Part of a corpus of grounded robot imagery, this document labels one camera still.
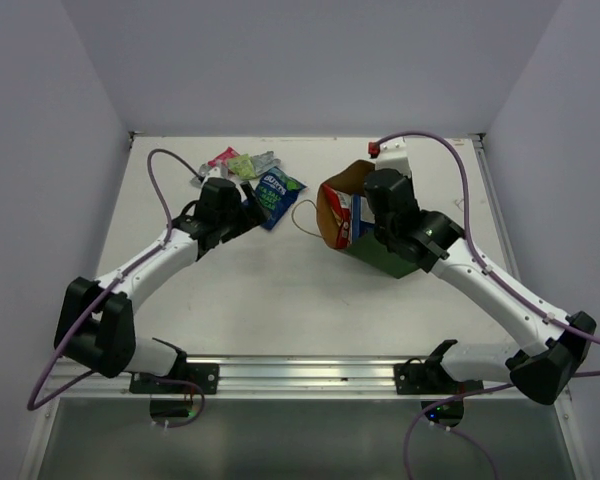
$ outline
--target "black clamp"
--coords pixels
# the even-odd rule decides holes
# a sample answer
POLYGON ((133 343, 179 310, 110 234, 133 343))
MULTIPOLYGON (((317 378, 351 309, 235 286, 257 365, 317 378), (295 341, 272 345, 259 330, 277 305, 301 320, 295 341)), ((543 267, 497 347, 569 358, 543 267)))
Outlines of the black clamp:
POLYGON ((457 382, 442 368, 444 354, 457 340, 445 340, 426 359, 410 358, 393 366, 393 380, 398 395, 453 395, 480 390, 481 381, 457 382))
MULTIPOLYGON (((220 379, 220 365, 217 363, 187 363, 183 376, 177 380, 188 381, 198 385, 205 395, 215 395, 220 379)), ((159 383, 153 375, 134 373, 131 377, 129 392, 144 395, 174 395, 187 390, 182 385, 159 383)))
POLYGON ((198 259, 220 243, 239 237, 269 218, 251 184, 244 182, 240 188, 246 196, 245 202, 232 181, 210 178, 195 201, 193 215, 186 213, 187 207, 194 203, 191 202, 173 219, 173 228, 182 230, 198 242, 198 259))
POLYGON ((464 230, 440 212, 421 210, 413 181, 397 170, 380 169, 364 179, 364 194, 375 217, 374 235, 389 252, 430 272, 464 230))

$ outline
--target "white wall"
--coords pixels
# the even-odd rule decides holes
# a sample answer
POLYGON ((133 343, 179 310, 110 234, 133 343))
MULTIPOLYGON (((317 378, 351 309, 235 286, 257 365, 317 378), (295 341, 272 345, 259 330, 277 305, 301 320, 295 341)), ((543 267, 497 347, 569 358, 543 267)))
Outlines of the white wall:
MULTIPOLYGON (((600 335, 600 0, 563 1, 488 131, 487 157, 523 280, 587 311, 600 335)), ((600 379, 571 388, 600 479, 600 379)))
POLYGON ((154 135, 484 131, 559 0, 63 0, 154 135))
POLYGON ((93 274, 125 166, 125 129, 62 5, 0 0, 0 480, 67 283, 93 274))

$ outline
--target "green snack bag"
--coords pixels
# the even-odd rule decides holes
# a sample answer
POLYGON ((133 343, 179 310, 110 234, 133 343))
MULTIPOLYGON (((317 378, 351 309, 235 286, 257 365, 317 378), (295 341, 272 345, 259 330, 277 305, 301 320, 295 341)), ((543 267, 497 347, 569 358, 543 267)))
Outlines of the green snack bag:
POLYGON ((237 157, 230 158, 227 164, 229 170, 240 177, 241 180, 251 180, 257 177, 249 155, 238 155, 237 157))

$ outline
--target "plastic wrapper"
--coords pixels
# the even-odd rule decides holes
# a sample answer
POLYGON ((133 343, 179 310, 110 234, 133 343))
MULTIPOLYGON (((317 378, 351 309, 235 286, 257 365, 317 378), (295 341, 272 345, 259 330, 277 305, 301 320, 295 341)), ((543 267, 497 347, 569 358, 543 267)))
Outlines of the plastic wrapper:
POLYGON ((228 165, 229 170, 240 177, 241 180, 253 180, 267 170, 279 166, 280 159, 276 158, 272 151, 269 151, 260 155, 254 155, 253 157, 240 155, 230 158, 228 165))
MULTIPOLYGON (((213 167, 215 167, 217 165, 221 165, 221 166, 225 167, 222 169, 222 176, 225 178, 228 178, 229 177, 228 162, 230 159, 237 157, 239 155, 240 154, 238 152, 236 152, 233 148, 228 147, 224 152, 222 152, 220 155, 215 157, 213 160, 209 160, 208 162, 205 162, 202 165, 200 165, 200 168, 198 168, 198 173, 204 178, 207 176, 207 174, 211 171, 211 169, 213 167)), ((202 185, 202 182, 197 177, 193 177, 191 179, 191 183, 193 185, 195 185, 196 187, 199 187, 202 185)))
POLYGON ((351 245, 351 195, 334 190, 329 185, 320 187, 324 192, 331 213, 338 226, 338 236, 335 239, 336 250, 347 248, 351 245))

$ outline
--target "black bracket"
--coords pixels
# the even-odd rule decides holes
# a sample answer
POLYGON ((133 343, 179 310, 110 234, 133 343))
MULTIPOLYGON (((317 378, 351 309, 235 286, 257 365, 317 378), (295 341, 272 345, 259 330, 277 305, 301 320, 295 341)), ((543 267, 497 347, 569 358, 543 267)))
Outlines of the black bracket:
MULTIPOLYGON (((56 328, 53 346, 58 347, 78 317, 103 289, 93 280, 78 277, 67 287, 56 328)), ((95 312, 100 320, 90 316, 69 339, 63 355, 100 375, 113 378, 122 373, 136 349, 133 327, 133 307, 125 293, 110 293, 95 312)))
MULTIPOLYGON (((596 321, 585 312, 567 317, 569 324, 593 335, 596 321)), ((591 343, 565 330, 558 340, 547 342, 548 349, 530 357, 520 350, 505 365, 518 390, 542 405, 552 405, 560 392, 587 358, 591 343)))
POLYGON ((152 398, 149 401, 149 415, 154 420, 178 417, 187 418, 189 416, 189 405, 182 400, 152 398))
POLYGON ((425 359, 411 358, 393 366, 398 395, 453 395, 481 390, 481 381, 456 382, 442 368, 442 357, 457 340, 445 340, 425 359))
MULTIPOLYGON (((181 376, 198 385, 205 395, 215 395, 218 390, 220 378, 220 365, 217 363, 187 363, 186 370, 181 376)), ((167 385, 157 383, 151 376, 135 373, 131 377, 129 392, 150 395, 173 395, 184 393, 186 387, 182 385, 167 385)))

